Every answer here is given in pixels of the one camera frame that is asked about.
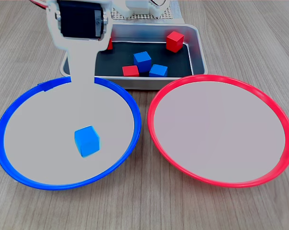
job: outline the wooden table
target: wooden table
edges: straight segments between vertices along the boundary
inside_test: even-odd
[[[248,82],[289,117],[289,1],[180,1],[199,29],[209,73]],[[60,77],[45,11],[0,1],[0,118],[38,83]],[[0,166],[0,230],[289,230],[289,167],[249,189],[210,186],[170,165],[154,146],[146,114],[155,92],[132,92],[143,131],[115,172],[69,191],[41,191]]]

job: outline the white robot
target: white robot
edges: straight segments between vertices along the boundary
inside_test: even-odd
[[[160,17],[169,7],[170,0],[113,0],[113,8],[124,18],[133,14],[151,14]]]

